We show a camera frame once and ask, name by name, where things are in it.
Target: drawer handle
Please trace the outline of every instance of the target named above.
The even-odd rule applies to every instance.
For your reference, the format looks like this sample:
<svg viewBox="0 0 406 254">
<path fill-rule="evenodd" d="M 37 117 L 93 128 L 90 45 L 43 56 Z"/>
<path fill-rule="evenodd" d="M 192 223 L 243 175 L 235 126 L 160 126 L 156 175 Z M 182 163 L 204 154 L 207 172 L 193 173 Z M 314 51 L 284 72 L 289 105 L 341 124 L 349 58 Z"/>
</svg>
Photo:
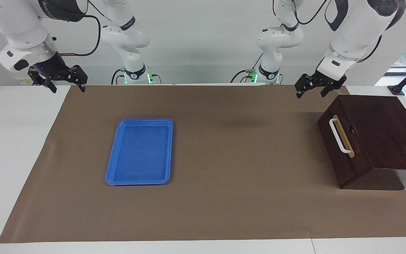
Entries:
<svg viewBox="0 0 406 254">
<path fill-rule="evenodd" d="M 355 156 L 355 153 L 350 145 L 349 140 L 347 139 L 347 136 L 345 135 L 343 126 L 339 122 L 338 117 L 336 115 L 334 115 L 333 119 L 331 119 L 328 123 L 330 124 L 333 135 L 335 136 L 336 142 L 338 143 L 339 149 L 343 153 L 348 154 L 349 157 L 353 158 Z M 336 127 L 338 127 L 338 131 L 339 131 L 339 134 L 341 135 L 341 137 L 339 137 L 338 132 L 336 131 Z"/>
</svg>

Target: white handle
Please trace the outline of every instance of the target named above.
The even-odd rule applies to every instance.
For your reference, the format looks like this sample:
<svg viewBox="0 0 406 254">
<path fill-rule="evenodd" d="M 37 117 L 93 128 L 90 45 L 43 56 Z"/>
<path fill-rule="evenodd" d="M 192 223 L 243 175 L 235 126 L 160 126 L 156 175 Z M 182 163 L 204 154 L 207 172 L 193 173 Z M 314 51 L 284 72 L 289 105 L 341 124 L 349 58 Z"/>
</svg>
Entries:
<svg viewBox="0 0 406 254">
<path fill-rule="evenodd" d="M 352 151 L 344 148 L 343 142 L 341 141 L 341 138 L 339 137 L 338 132 L 336 131 L 336 127 L 334 124 L 334 122 L 336 122 L 336 121 L 337 121 L 336 119 L 331 119 L 330 122 L 328 122 L 328 123 L 330 124 L 330 127 L 332 128 L 333 135 L 335 136 L 336 142 L 338 143 L 340 150 L 345 154 L 350 154 Z"/>
</svg>

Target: cable connector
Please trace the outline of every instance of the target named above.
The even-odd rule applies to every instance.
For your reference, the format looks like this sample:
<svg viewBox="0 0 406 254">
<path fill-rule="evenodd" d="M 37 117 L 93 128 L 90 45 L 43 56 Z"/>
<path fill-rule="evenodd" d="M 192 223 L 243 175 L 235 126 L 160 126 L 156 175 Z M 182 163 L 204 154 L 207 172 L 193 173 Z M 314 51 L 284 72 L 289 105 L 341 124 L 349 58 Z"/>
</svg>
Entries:
<svg viewBox="0 0 406 254">
<path fill-rule="evenodd" d="M 283 74 L 279 74 L 275 85 L 281 85 L 283 82 Z"/>
<path fill-rule="evenodd" d="M 117 69 L 117 70 L 114 72 L 114 74 L 112 75 L 111 85 L 114 85 L 114 80 L 115 80 L 115 78 L 116 78 L 116 75 L 117 75 L 120 71 L 126 73 L 126 70 L 125 70 L 124 68 Z"/>
<path fill-rule="evenodd" d="M 292 11 L 294 12 L 294 15 L 297 16 L 297 5 L 295 4 L 295 0 L 291 0 L 291 5 L 292 5 Z"/>
<path fill-rule="evenodd" d="M 154 74 L 147 73 L 147 77 L 148 77 L 148 82 L 150 84 L 154 84 Z"/>
<path fill-rule="evenodd" d="M 248 69 L 248 77 L 250 78 L 250 83 L 256 83 L 256 81 L 258 80 L 258 74 L 256 73 L 256 71 L 254 69 Z"/>
<path fill-rule="evenodd" d="M 151 76 L 151 79 L 153 80 L 153 83 L 154 83 L 154 77 L 158 77 L 159 82 L 161 82 L 161 84 L 162 84 L 161 76 L 159 76 L 158 74 L 148 74 L 148 79 L 150 79 L 150 76 Z"/>
</svg>

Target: white wall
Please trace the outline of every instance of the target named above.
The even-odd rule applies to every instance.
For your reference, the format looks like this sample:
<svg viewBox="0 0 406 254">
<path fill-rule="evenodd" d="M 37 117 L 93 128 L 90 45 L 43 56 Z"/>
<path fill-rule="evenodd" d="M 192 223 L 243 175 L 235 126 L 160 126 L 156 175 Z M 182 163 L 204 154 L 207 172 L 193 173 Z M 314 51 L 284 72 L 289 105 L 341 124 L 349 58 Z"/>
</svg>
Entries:
<svg viewBox="0 0 406 254">
<path fill-rule="evenodd" d="M 99 0 L 93 1 L 104 11 Z M 322 0 L 308 0 L 301 19 L 307 21 Z M 137 21 L 152 36 L 142 49 L 145 62 L 165 83 L 229 82 L 240 69 L 250 68 L 261 54 L 256 46 L 258 31 L 277 25 L 272 1 L 219 0 L 131 0 Z M 89 7 L 89 13 L 99 15 Z M 108 24 L 100 18 L 102 24 Z M 97 26 L 92 19 L 79 23 L 44 20 L 44 26 L 58 38 L 61 52 L 86 53 L 95 44 Z M 333 34 L 321 14 L 304 26 L 306 38 L 296 48 L 282 50 L 284 83 L 295 82 L 301 74 L 314 72 Z M 6 42 L 0 35 L 0 50 Z M 373 85 L 406 50 L 406 13 L 401 21 L 385 32 L 375 55 L 352 68 L 346 85 Z M 66 58 L 68 65 L 80 64 L 89 75 L 89 84 L 108 84 L 121 60 L 107 45 L 86 58 Z M 0 66 L 0 85 L 16 85 L 13 75 Z"/>
</svg>

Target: green led light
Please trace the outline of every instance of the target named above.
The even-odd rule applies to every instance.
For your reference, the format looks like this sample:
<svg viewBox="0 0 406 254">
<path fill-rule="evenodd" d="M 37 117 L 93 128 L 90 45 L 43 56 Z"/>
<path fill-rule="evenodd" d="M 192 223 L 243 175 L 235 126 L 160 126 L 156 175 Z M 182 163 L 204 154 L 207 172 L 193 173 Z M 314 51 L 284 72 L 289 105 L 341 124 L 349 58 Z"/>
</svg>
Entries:
<svg viewBox="0 0 406 254">
<path fill-rule="evenodd" d="M 279 74 L 275 84 L 281 85 L 283 81 L 283 74 Z"/>
<path fill-rule="evenodd" d="M 151 76 L 151 74 L 149 74 L 149 73 L 147 73 L 147 76 L 148 76 L 148 82 L 150 82 L 150 84 L 153 84 L 154 83 L 153 76 Z"/>
<path fill-rule="evenodd" d="M 252 77 L 252 83 L 256 83 L 256 81 L 258 80 L 258 74 L 256 74 L 255 72 L 253 72 L 254 76 Z"/>
</svg>

